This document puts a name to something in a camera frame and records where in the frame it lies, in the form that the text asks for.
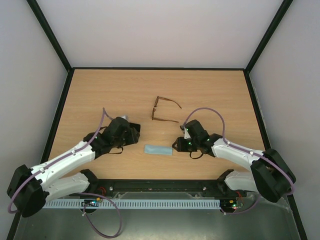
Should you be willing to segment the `black glasses case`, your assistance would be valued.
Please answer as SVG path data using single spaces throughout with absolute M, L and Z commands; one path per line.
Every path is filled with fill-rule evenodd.
M 137 123 L 129 123 L 129 129 L 135 128 L 139 132 L 139 138 L 140 138 L 140 131 L 141 131 L 141 125 Z

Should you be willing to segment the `blue cleaning cloth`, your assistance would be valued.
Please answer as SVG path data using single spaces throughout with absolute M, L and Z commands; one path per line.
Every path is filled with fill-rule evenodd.
M 144 146 L 144 153 L 150 155 L 166 155 L 171 156 L 173 154 L 173 148 L 168 146 L 150 145 Z

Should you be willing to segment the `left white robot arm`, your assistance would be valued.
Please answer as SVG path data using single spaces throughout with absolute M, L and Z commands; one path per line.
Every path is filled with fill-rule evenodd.
M 28 168 L 19 166 L 13 173 L 7 189 L 11 206 L 22 217 L 39 212 L 46 203 L 77 193 L 93 193 L 98 179 L 89 169 L 66 177 L 74 169 L 89 163 L 112 149 L 123 149 L 138 143 L 141 126 L 124 117 L 116 117 L 108 126 L 99 126 L 65 153 L 42 164 Z

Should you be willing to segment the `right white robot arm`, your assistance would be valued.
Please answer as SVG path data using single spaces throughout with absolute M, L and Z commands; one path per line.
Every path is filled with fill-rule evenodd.
M 250 149 L 228 141 L 222 135 L 208 132 L 198 120 L 183 126 L 183 136 L 172 144 L 177 152 L 201 152 L 213 158 L 231 161 L 247 170 L 232 171 L 218 183 L 218 191 L 229 196 L 235 190 L 259 193 L 266 200 L 276 203 L 291 194 L 296 177 L 282 156 L 273 148 L 265 151 Z

